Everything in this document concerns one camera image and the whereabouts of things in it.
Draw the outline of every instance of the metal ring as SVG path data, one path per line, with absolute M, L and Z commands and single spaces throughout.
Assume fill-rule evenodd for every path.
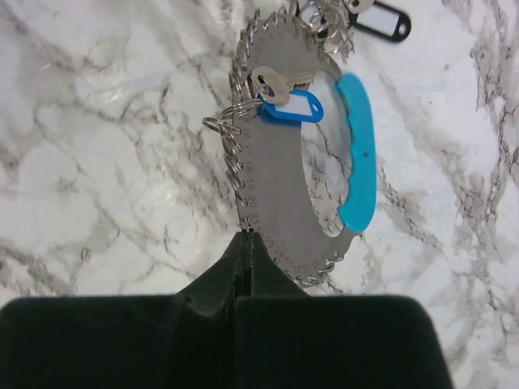
M 299 17 L 295 16 L 297 10 L 297 1 L 290 0 L 289 8 L 285 6 L 279 8 L 277 12 L 273 12 L 262 24 L 263 29 L 270 27 L 276 28 L 279 22 L 291 22 L 294 26 L 294 34 L 302 33 L 309 46 L 318 47 L 318 55 L 324 61 L 332 61 L 329 52 L 324 49 L 324 42 L 329 41 L 337 36 L 344 27 L 342 15 L 337 7 L 327 4 L 320 0 L 309 0 L 308 3 L 300 9 L 300 13 L 309 6 L 315 6 L 315 14 L 311 20 L 325 19 L 325 23 L 316 27 L 312 24 L 305 23 Z M 224 148 L 224 160 L 227 170 L 225 175 L 229 179 L 234 189 L 236 198 L 246 207 L 247 201 L 243 198 L 240 190 L 245 188 L 245 182 L 240 178 L 239 172 L 243 169 L 243 164 L 239 159 L 239 153 L 242 150 L 237 142 L 237 136 L 242 133 L 239 127 L 234 126 L 233 120 L 247 116 L 251 113 L 258 113 L 258 109 L 263 108 L 261 99 L 251 98 L 252 94 L 244 77 L 247 71 L 247 59 L 251 55 L 251 46 L 254 44 L 254 35 L 258 31 L 260 20 L 260 10 L 256 10 L 254 16 L 248 21 L 246 28 L 240 32 L 240 40 L 237 44 L 236 55 L 231 61 L 231 72 L 229 73 L 229 86 L 238 101 L 231 106 L 223 109 L 214 118 L 204 118 L 202 123 L 210 130 L 218 132 L 221 136 L 222 146 Z M 319 37 L 318 34 L 327 30 L 328 34 Z M 341 45 L 332 53 L 339 51 L 348 42 L 344 40 Z M 326 268 L 317 271 L 319 277 L 331 272 L 335 267 L 335 263 L 340 262 L 343 258 L 334 258 L 326 260 Z M 294 282 L 305 286 L 316 286 L 321 284 L 323 280 L 319 277 L 308 276 L 303 279 L 301 276 L 294 278 L 288 270 L 285 274 Z

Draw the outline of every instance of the blue plastic handle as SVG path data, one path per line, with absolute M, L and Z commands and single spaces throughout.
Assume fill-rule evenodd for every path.
M 336 88 L 345 101 L 351 129 L 351 174 L 348 196 L 337 213 L 352 233 L 361 233 L 370 224 L 376 205 L 376 154 L 370 101 L 360 79 L 347 73 Z

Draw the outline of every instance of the key ring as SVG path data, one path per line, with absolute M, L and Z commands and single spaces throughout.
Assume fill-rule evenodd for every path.
M 267 19 L 261 19 L 256 11 L 249 20 L 240 34 L 229 75 L 233 105 L 217 119 L 205 118 L 204 124 L 221 133 L 242 229 L 259 232 L 272 260 L 306 287 L 325 280 L 373 217 L 375 140 L 371 107 L 362 83 L 352 74 L 341 73 L 326 53 L 318 32 L 295 16 L 294 3 L 291 11 L 282 7 Z M 337 237 L 324 233 L 308 196 L 300 123 L 266 121 L 252 108 L 257 104 L 259 89 L 251 76 L 261 66 L 282 75 L 280 79 L 286 83 L 301 80 L 290 75 L 314 75 L 317 71 L 327 72 L 336 81 L 336 91 L 348 113 L 353 164 L 348 196 L 337 209 L 344 225 Z M 307 89 L 306 84 L 297 90 Z

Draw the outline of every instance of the marble countertop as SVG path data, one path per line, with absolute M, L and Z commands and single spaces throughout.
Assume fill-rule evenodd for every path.
M 414 297 L 458 388 L 515 388 L 519 2 L 391 3 L 413 20 L 405 42 L 350 32 L 336 56 L 373 104 L 377 211 L 309 293 Z M 0 306 L 174 293 L 219 259 L 238 218 L 201 120 L 229 104 L 255 6 L 279 2 L 0 1 Z M 340 201 L 344 166 L 314 157 L 313 130 L 305 161 L 332 188 L 315 202 Z

